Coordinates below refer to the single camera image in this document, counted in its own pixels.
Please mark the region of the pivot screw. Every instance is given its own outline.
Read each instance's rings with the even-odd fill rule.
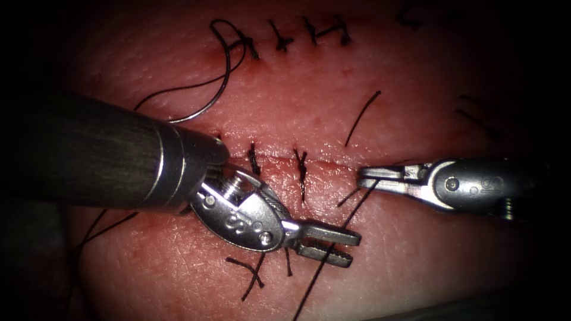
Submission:
[[[211,209],[214,207],[214,205],[216,205],[216,199],[214,196],[208,195],[204,198],[203,204],[207,209]]]
[[[455,191],[460,187],[460,182],[457,179],[450,177],[446,180],[446,189],[449,191]]]
[[[262,232],[259,236],[260,242],[262,245],[268,245],[272,242],[273,236],[270,232]]]

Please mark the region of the skin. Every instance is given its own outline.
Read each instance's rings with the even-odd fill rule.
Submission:
[[[256,144],[261,177],[294,218],[341,225],[364,191],[343,207],[356,169],[434,161],[444,157],[516,156],[535,151],[534,137],[514,121],[530,84],[501,14],[486,3],[420,7],[417,31],[395,21],[399,1],[241,2],[87,6],[62,32],[63,45],[49,59],[60,67],[62,87],[132,109],[146,95],[199,83],[224,72],[219,41],[208,29],[214,18],[234,23],[252,37],[261,59],[247,53],[213,108],[183,127],[220,134],[231,163],[249,167]],[[456,12],[458,19],[447,20]],[[323,30],[341,14],[352,42],[340,32],[310,42],[301,15]],[[277,52],[267,19],[284,37]],[[219,30],[228,43],[237,36]],[[232,51],[233,62],[241,49]],[[139,112],[178,118],[206,103],[219,83],[158,96]],[[346,135],[365,112],[348,147]],[[470,94],[502,108],[485,109],[458,99]],[[500,128],[493,140],[461,108]],[[300,201],[293,148],[308,152],[306,202]],[[73,209],[72,244],[83,238],[98,209]],[[101,229],[128,214],[110,211]],[[533,271],[536,241],[530,227],[490,218],[446,216],[402,196],[373,193],[349,228],[363,235],[349,269],[326,266],[300,320],[357,320],[386,316],[502,289]],[[265,283],[245,302],[251,278],[227,256],[255,266],[259,254],[241,250],[208,231],[197,217],[144,213],[91,242],[79,268],[86,298],[108,320],[288,320],[319,264],[269,253],[260,270]]]

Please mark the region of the interrupted suture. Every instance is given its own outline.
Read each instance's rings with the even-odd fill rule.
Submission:
[[[307,152],[303,152],[302,157],[299,157],[297,149],[293,149],[297,159],[297,169],[299,170],[299,186],[302,193],[302,202],[305,202],[305,176],[308,173],[308,168],[305,167],[305,158],[308,156]]]
[[[338,15],[335,15],[334,18],[337,21],[337,24],[323,31],[316,32],[315,26],[309,22],[309,19],[305,16],[302,17],[303,22],[305,22],[305,28],[308,30],[309,36],[311,37],[311,42],[315,46],[317,46],[317,38],[321,38],[326,34],[336,30],[341,31],[341,40],[340,40],[341,45],[347,46],[347,44],[349,44],[349,42],[351,41],[351,37],[349,37],[349,32],[347,31],[347,24]]]
[[[275,33],[275,36],[278,38],[278,44],[275,47],[276,51],[283,50],[284,53],[287,53],[287,45],[293,42],[292,37],[284,38],[280,35],[278,28],[275,26],[274,22],[270,19],[268,20],[269,25],[272,27],[272,30]]]

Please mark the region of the black suture thread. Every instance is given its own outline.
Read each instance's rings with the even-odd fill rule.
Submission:
[[[258,54],[258,52],[256,51],[256,48],[254,47],[254,40],[251,37],[246,37],[244,35],[244,33],[239,29],[236,29],[236,33],[238,34],[238,37],[240,37],[240,40],[233,43],[232,45],[230,45],[229,50],[232,50],[232,48],[234,46],[237,46],[240,43],[243,43],[250,50],[250,54],[252,55],[252,59],[260,60],[260,55]]]
[[[297,159],[297,169],[299,170],[299,184],[302,191],[302,202],[305,202],[305,176],[308,173],[308,168],[305,167],[305,157],[308,156],[307,152],[303,152],[302,157],[299,157],[297,149],[293,149]]]
[[[291,265],[290,265],[290,251],[287,247],[284,247],[285,250],[285,265],[287,266],[287,276],[292,276],[293,273],[291,272]]]
[[[339,201],[339,203],[337,203],[337,207],[342,207],[343,204],[345,204],[345,202],[351,198],[351,196],[355,195],[355,193],[357,193],[361,188],[360,187],[356,187],[353,191],[351,191],[351,193],[349,193],[347,196],[343,197],[342,200]]]
[[[406,18],[406,14],[412,10],[415,6],[419,5],[422,1],[412,0],[404,4],[404,7],[397,11],[396,19],[397,22],[403,27],[411,27],[412,30],[417,30],[424,22],[420,20],[409,20]]]
[[[287,53],[287,45],[293,42],[293,38],[292,37],[283,38],[278,32],[278,28],[275,26],[274,22],[271,19],[268,20],[268,23],[270,26],[272,26],[275,36],[278,38],[278,45],[275,47],[275,50],[276,51],[283,50],[284,53]]]
[[[229,21],[227,21],[227,20],[213,20],[212,23],[217,22],[217,21],[219,21],[219,22],[224,22],[224,23],[228,24],[238,35],[242,34],[242,36],[243,36],[243,33],[241,33],[241,32],[238,30],[238,28],[236,28],[231,22],[229,22]],[[192,85],[188,85],[188,86],[173,87],[173,88],[169,88],[169,89],[159,90],[159,91],[154,92],[154,93],[152,93],[152,94],[146,96],[145,98],[143,98],[143,99],[135,106],[135,108],[134,108],[133,110],[134,110],[134,111],[137,111],[145,102],[147,102],[147,100],[149,100],[149,99],[151,99],[151,98],[153,98],[153,97],[155,97],[155,96],[158,96],[158,95],[161,95],[161,94],[164,94],[164,93],[169,93],[169,92],[178,91],[178,90],[186,90],[186,89],[197,88],[197,87],[200,87],[200,86],[205,86],[205,85],[207,85],[207,84],[211,84],[211,83],[213,83],[213,82],[215,82],[215,81],[218,81],[218,80],[220,80],[220,79],[223,79],[223,78],[226,79],[227,76],[229,76],[229,73],[232,73],[234,70],[236,70],[236,68],[238,68],[238,67],[242,64],[242,62],[244,61],[244,58],[246,57],[246,48],[248,48],[248,47],[247,47],[247,44],[246,44],[246,43],[242,42],[242,38],[240,38],[240,40],[234,42],[231,46],[232,46],[232,48],[233,48],[233,47],[235,47],[236,45],[238,45],[238,44],[240,44],[240,43],[242,44],[242,56],[240,57],[240,60],[238,61],[238,63],[236,64],[236,66],[234,66],[232,69],[230,69],[230,72],[227,71],[227,72],[225,72],[223,75],[220,75],[220,76],[218,76],[218,77],[215,77],[215,78],[213,78],[213,79],[204,81],[204,82],[199,83],[199,84],[192,84]],[[250,48],[250,51],[251,51],[251,53],[252,53],[252,56],[254,56],[255,51],[252,52],[252,49],[253,49],[253,46]]]
[[[369,195],[371,195],[371,193],[375,190],[375,188],[377,187],[377,184],[379,184],[379,180],[375,180],[375,183],[373,184],[373,186],[371,186],[368,190],[367,193],[365,193],[365,195],[363,196],[363,198],[357,203],[357,206],[355,206],[355,208],[353,209],[353,211],[351,211],[351,213],[349,213],[349,216],[347,217],[347,219],[345,220],[345,223],[343,223],[343,225],[341,226],[342,228],[347,228],[347,226],[349,225],[349,223],[351,222],[351,220],[353,219],[353,217],[355,216],[355,214],[357,213],[357,210],[361,207],[361,205],[363,205],[363,202],[369,197]]]
[[[501,138],[504,136],[504,134],[503,134],[500,130],[498,130],[498,129],[496,129],[496,128],[492,128],[492,127],[490,127],[490,126],[487,126],[487,125],[484,124],[483,122],[481,122],[481,121],[477,120],[476,118],[472,117],[472,116],[471,116],[470,114],[468,114],[467,112],[465,112],[465,111],[463,111],[463,110],[461,110],[461,109],[458,109],[458,108],[456,108],[456,112],[457,112],[458,114],[460,114],[460,115],[463,115],[463,116],[466,117],[467,119],[471,120],[472,122],[474,122],[474,124],[480,126],[480,127],[486,132],[486,134],[488,135],[488,137],[489,137],[490,139],[499,140],[499,139],[501,139]]]
[[[234,31],[240,36],[240,40],[237,41],[237,42],[235,42],[235,43],[233,43],[233,44],[232,44],[232,48],[235,47],[236,45],[238,45],[239,43],[241,43],[241,44],[243,45],[242,56],[241,56],[240,60],[238,61],[238,63],[236,64],[236,66],[234,66],[233,68],[230,68],[230,50],[228,49],[228,46],[227,46],[226,42],[224,41],[224,38],[220,35],[220,33],[218,33],[218,30],[214,27],[214,23],[216,23],[216,22],[222,22],[222,23],[228,24],[228,25],[229,25],[232,29],[234,29]],[[217,94],[214,96],[214,98],[213,98],[209,103],[206,104],[205,107],[202,108],[202,109],[204,109],[204,110],[205,110],[205,109],[208,109],[208,108],[209,108],[211,105],[213,105],[214,102],[216,102],[216,100],[218,100],[218,98],[221,96],[222,92],[224,91],[224,89],[225,89],[225,87],[226,87],[226,84],[228,83],[228,78],[229,78],[229,76],[230,76],[230,73],[232,73],[234,70],[236,70],[236,68],[238,68],[238,67],[241,65],[241,63],[244,61],[244,58],[245,58],[245,56],[246,56],[246,47],[248,47],[248,48],[250,49],[250,53],[252,54],[252,58],[254,58],[254,59],[259,59],[259,55],[258,55],[258,53],[256,52],[256,49],[255,49],[254,46],[253,46],[252,38],[245,37],[244,34],[243,34],[240,30],[238,30],[231,22],[229,22],[229,21],[227,21],[227,20],[222,20],[222,19],[213,20],[213,21],[211,22],[211,24],[210,24],[210,28],[211,28],[212,32],[217,36],[218,40],[220,40],[220,42],[222,43],[223,48],[225,49],[225,50],[224,50],[224,53],[225,53],[225,57],[226,57],[226,72],[225,72],[223,75],[219,76],[219,77],[216,77],[216,78],[213,78],[213,79],[204,81],[204,82],[199,83],[199,84],[193,84],[193,85],[182,86],[182,87],[174,87],[174,88],[165,89],[165,90],[160,90],[160,91],[158,91],[158,92],[152,93],[152,94],[146,96],[145,98],[143,98],[143,99],[135,106],[135,108],[133,109],[133,111],[137,111],[147,100],[149,100],[149,99],[151,99],[151,98],[153,98],[153,97],[155,97],[155,96],[158,96],[158,95],[160,95],[160,94],[168,93],[168,92],[173,92],[173,91],[176,91],[176,90],[192,89],[192,88],[196,88],[196,87],[200,87],[200,86],[205,86],[205,85],[207,85],[207,84],[211,84],[211,83],[213,83],[213,82],[215,82],[215,81],[218,81],[218,80],[220,80],[220,79],[223,78],[224,80],[222,81],[222,85],[221,85],[220,89],[218,90]],[[99,222],[99,220],[101,220],[101,218],[103,217],[103,215],[105,214],[106,211],[107,211],[107,210],[104,209],[104,210],[99,214],[99,216],[98,216],[97,219],[92,223],[92,226],[90,227],[89,231],[87,232],[87,234],[86,234],[85,237],[83,238],[83,241],[82,241],[76,248],[74,248],[74,249],[71,251],[70,257],[75,257],[75,258],[76,258],[76,267],[77,267],[77,264],[79,263],[79,258],[80,258],[80,256],[81,256],[81,253],[82,253],[82,251],[83,251],[83,247],[85,246],[85,244],[87,244],[88,242],[92,241],[92,240],[95,239],[96,237],[102,235],[103,233],[109,231],[110,229],[115,228],[116,226],[118,226],[118,225],[120,225],[120,224],[122,224],[122,223],[124,223],[124,222],[126,222],[126,221],[128,221],[128,220],[130,220],[130,219],[132,219],[132,218],[134,218],[135,216],[137,216],[137,215],[139,214],[138,212],[131,213],[130,215],[128,215],[128,216],[125,217],[124,219],[122,219],[122,220],[120,220],[120,221],[118,221],[118,222],[116,222],[116,223],[114,223],[114,224],[108,226],[107,228],[101,230],[100,232],[98,232],[97,234],[93,235],[92,237],[89,237],[89,234],[93,231],[93,229],[95,228],[95,225]],[[70,289],[70,292],[68,293],[68,300],[67,300],[68,303],[67,303],[66,311],[68,311],[69,305],[70,305],[70,303],[71,303],[71,296],[72,296],[72,293],[73,293],[73,286],[74,286],[74,281],[72,280],[72,281],[71,281],[71,289]]]
[[[224,90],[226,89],[226,86],[228,85],[228,79],[230,79],[230,72],[231,72],[230,49],[228,48],[228,44],[224,40],[224,37],[222,37],[220,32],[218,32],[218,29],[216,29],[216,27],[214,27],[214,24],[217,22],[228,23],[228,24],[231,24],[231,23],[226,21],[226,20],[222,20],[222,19],[215,19],[215,20],[212,20],[210,22],[210,30],[213,32],[213,34],[216,36],[216,38],[218,38],[218,41],[220,41],[220,44],[222,44],[222,48],[224,50],[224,58],[226,61],[226,72],[224,73],[224,79],[222,80],[222,84],[220,84],[220,88],[214,94],[214,97],[212,97],[212,99],[208,103],[206,103],[206,105],[204,105],[199,110],[191,113],[190,115],[187,115],[187,116],[181,117],[181,118],[177,118],[177,119],[169,120],[168,122],[171,124],[178,124],[180,122],[190,120],[194,117],[199,116],[201,113],[207,111],[210,107],[212,107],[214,105],[214,103],[218,100],[218,98],[220,98],[220,96],[222,96],[222,93],[224,93]],[[236,30],[236,32],[240,34],[240,39],[242,39],[243,34],[241,34],[241,31]]]
[[[250,166],[252,167],[252,172],[256,175],[260,175],[262,168],[258,166],[256,161],[256,150],[254,143],[250,144],[250,150],[248,150],[248,160],[250,160]]]
[[[93,223],[91,223],[91,226],[89,227],[89,229],[87,229],[87,232],[83,236],[83,240],[81,241],[80,245],[75,247],[71,251],[69,258],[67,259],[67,264],[71,264],[71,281],[70,281],[70,290],[69,290],[69,292],[67,292],[67,300],[65,303],[65,312],[66,313],[68,313],[70,310],[71,297],[73,295],[73,289],[76,287],[77,271],[79,270],[79,258],[81,257],[81,253],[83,251],[83,245],[82,244],[86,241],[87,238],[89,238],[89,235],[91,234],[91,232],[93,232],[93,230],[95,229],[95,226],[97,225],[97,223],[99,223],[99,221],[101,221],[101,219],[103,218],[103,216],[105,215],[106,212],[107,212],[107,209],[104,209],[101,211],[101,213],[99,213],[97,218],[93,221]]]
[[[264,257],[266,257],[266,253],[262,253],[262,255],[260,255],[260,260],[258,261],[258,264],[256,265],[256,270],[254,270],[254,275],[252,275],[252,280],[250,281],[250,285],[248,286],[248,289],[246,290],[244,295],[242,295],[242,298],[241,298],[242,301],[246,301],[248,294],[250,294],[252,288],[254,287],[254,281],[258,277],[258,272],[260,272],[260,267],[262,266]]]
[[[381,94],[380,90],[377,90],[373,96],[371,96],[371,98],[369,98],[369,100],[367,101],[367,103],[363,106],[363,109],[361,109],[361,112],[359,113],[359,116],[357,116],[357,120],[355,121],[355,123],[353,124],[353,127],[351,128],[351,130],[349,131],[349,135],[347,135],[347,140],[345,141],[345,147],[347,147],[347,145],[349,145],[349,140],[351,139],[351,136],[353,135],[353,132],[355,131],[355,128],[357,127],[357,124],[359,123],[359,121],[361,120],[361,117],[363,116],[363,113],[365,113],[365,110],[367,110],[367,107],[369,107],[369,105]]]
[[[466,100],[468,102],[474,103],[476,104],[478,107],[482,108],[482,109],[487,109],[489,111],[493,111],[493,112],[501,112],[502,114],[508,114],[508,116],[511,119],[514,119],[516,121],[520,121],[520,122],[526,122],[525,116],[522,114],[518,114],[515,113],[513,111],[507,111],[504,108],[502,108],[502,106],[498,106],[498,105],[494,105],[492,103],[489,102],[485,102],[482,99],[479,98],[475,98],[466,94],[462,94],[460,96],[458,96],[458,98]]]
[[[365,202],[365,200],[369,197],[369,195],[371,195],[371,193],[374,191],[375,187],[377,186],[377,184],[379,183],[379,180],[375,181],[375,184],[373,184],[373,186],[371,186],[369,188],[369,190],[367,191],[367,193],[365,193],[365,195],[363,196],[363,198],[358,202],[357,206],[355,206],[355,208],[353,209],[353,211],[351,211],[351,214],[349,214],[349,216],[347,217],[347,219],[345,220],[345,223],[343,223],[343,225],[341,226],[342,228],[347,228],[347,225],[349,224],[349,222],[351,222],[351,220],[353,219],[355,213],[357,213],[357,210],[359,210],[359,208],[361,207],[361,205],[363,205],[363,202]],[[319,276],[319,274],[321,273],[321,270],[323,269],[325,262],[327,261],[327,259],[329,258],[329,255],[331,254],[331,252],[333,251],[334,247],[335,247],[336,243],[332,243],[329,248],[327,248],[327,252],[325,252],[325,255],[323,256],[323,258],[321,259],[321,262],[319,262],[319,266],[317,267],[317,270],[315,271],[315,274],[313,275],[313,278],[311,279],[311,282],[309,283],[309,286],[307,288],[307,290],[305,291],[305,294],[303,295],[303,298],[301,300],[301,302],[299,303],[299,306],[297,307],[297,311],[296,314],[293,317],[293,321],[297,321],[297,318],[299,317],[299,314],[302,312],[303,306],[305,305],[305,302],[308,300],[309,294],[311,293],[311,290],[313,289],[313,286],[315,285],[315,282],[317,281],[317,277]]]
[[[480,100],[478,98],[475,98],[475,97],[472,97],[472,96],[469,96],[466,94],[462,94],[462,95],[458,96],[458,98],[467,100],[467,101],[472,102],[472,103],[475,103],[476,105],[478,105],[480,107],[492,109],[492,106],[489,103],[486,103],[483,100]]]
[[[102,235],[103,233],[109,231],[110,229],[113,229],[117,226],[119,226],[122,223],[125,223],[127,221],[129,221],[130,219],[133,219],[135,216],[137,216],[139,213],[138,212],[133,212],[129,215],[127,215],[126,217],[120,219],[119,221],[116,221],[115,223],[111,224],[110,226],[102,229],[101,231],[97,232],[96,234],[94,234],[93,236],[89,237],[88,239],[86,239],[84,242],[81,243],[81,247],[84,247],[85,244],[93,241],[93,239],[95,239],[96,237]]]
[[[304,26],[309,32],[309,36],[311,37],[311,42],[317,46],[317,38],[325,36],[326,34],[333,32],[335,30],[341,30],[341,45],[346,46],[350,41],[351,37],[349,36],[349,32],[347,31],[347,24],[339,17],[338,15],[334,16],[335,20],[337,20],[337,24],[329,27],[323,31],[315,33],[315,26],[309,22],[309,19],[305,16],[302,16],[303,22],[305,23]]]
[[[256,281],[258,282],[258,286],[260,287],[260,289],[264,287],[264,284],[263,284],[262,280],[260,279],[260,276],[256,274],[256,270],[254,270],[254,268],[251,265],[249,265],[247,263],[242,263],[242,262],[240,262],[236,259],[233,259],[231,257],[227,257],[226,262],[234,263],[236,265],[243,266],[244,268],[250,270],[252,275],[256,276]]]
[[[303,17],[303,22],[305,22],[305,28],[308,30],[309,32],[309,36],[311,37],[311,42],[317,46],[317,40],[315,39],[315,27],[313,26],[313,24],[309,23],[309,20],[307,17]]]

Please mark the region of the skin surface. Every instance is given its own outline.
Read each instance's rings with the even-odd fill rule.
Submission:
[[[356,169],[433,161],[443,157],[514,156],[535,151],[533,135],[514,120],[530,85],[503,18],[486,3],[442,2],[411,13],[425,21],[414,31],[398,24],[402,2],[220,2],[86,6],[75,28],[51,52],[61,85],[132,109],[161,89],[200,83],[224,72],[224,53],[208,29],[224,18],[253,38],[260,60],[249,52],[230,76],[213,108],[182,126],[220,134],[232,163],[249,167],[256,144],[261,177],[294,218],[343,223],[359,192]],[[317,31],[340,14],[351,43],[340,32],[314,46],[301,15]],[[277,52],[273,19],[287,53]],[[228,43],[238,37],[219,30]],[[232,51],[233,63],[241,46]],[[219,82],[158,96],[139,112],[178,118],[206,103]],[[348,147],[347,133],[365,112]],[[502,108],[483,108],[458,98],[469,94]],[[460,108],[504,136],[486,132],[454,110]],[[293,148],[308,152],[306,202],[300,198]],[[72,244],[83,238],[97,209],[74,209]],[[128,214],[110,211],[101,229]],[[515,284],[533,268],[535,240],[528,226],[489,218],[445,216],[402,196],[374,193],[349,225],[361,245],[342,248],[354,257],[349,269],[326,266],[300,320],[357,320],[385,316],[481,294]],[[251,273],[227,256],[255,266],[259,254],[227,244],[197,217],[144,213],[100,236],[84,249],[80,275],[87,299],[107,320],[288,320],[294,315],[317,265],[269,253],[260,270],[265,283],[245,302]]]

